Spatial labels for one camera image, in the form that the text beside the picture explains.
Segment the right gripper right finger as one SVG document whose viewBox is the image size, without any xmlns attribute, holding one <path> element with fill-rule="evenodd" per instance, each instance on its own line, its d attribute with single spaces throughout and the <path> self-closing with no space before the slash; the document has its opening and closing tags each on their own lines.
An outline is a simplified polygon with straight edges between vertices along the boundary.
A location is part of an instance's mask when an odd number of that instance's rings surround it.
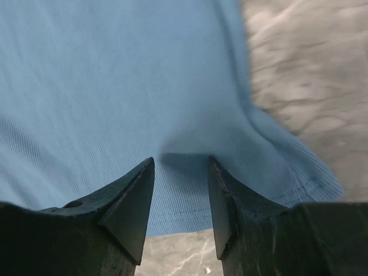
<svg viewBox="0 0 368 276">
<path fill-rule="evenodd" d="M 367 203 L 286 208 L 208 161 L 216 255 L 225 275 L 366 275 Z"/>
</svg>

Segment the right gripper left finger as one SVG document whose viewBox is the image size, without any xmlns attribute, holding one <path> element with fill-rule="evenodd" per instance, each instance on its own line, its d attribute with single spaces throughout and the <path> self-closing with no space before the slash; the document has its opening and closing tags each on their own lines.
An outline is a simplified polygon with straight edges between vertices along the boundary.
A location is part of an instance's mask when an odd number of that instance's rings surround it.
<svg viewBox="0 0 368 276">
<path fill-rule="evenodd" d="M 1 203 L 2 275 L 133 275 L 141 263 L 154 189 L 148 158 L 61 208 Z"/>
</svg>

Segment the blue tank top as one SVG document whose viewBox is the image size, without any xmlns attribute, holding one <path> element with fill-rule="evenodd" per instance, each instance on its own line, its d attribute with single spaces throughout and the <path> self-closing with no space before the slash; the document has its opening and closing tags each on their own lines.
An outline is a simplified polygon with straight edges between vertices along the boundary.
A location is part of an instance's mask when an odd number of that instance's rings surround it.
<svg viewBox="0 0 368 276">
<path fill-rule="evenodd" d="M 148 235 L 197 232 L 209 156 L 283 206 L 340 198 L 250 90 L 239 1 L 2 1 L 1 200 L 63 206 L 152 157 Z"/>
</svg>

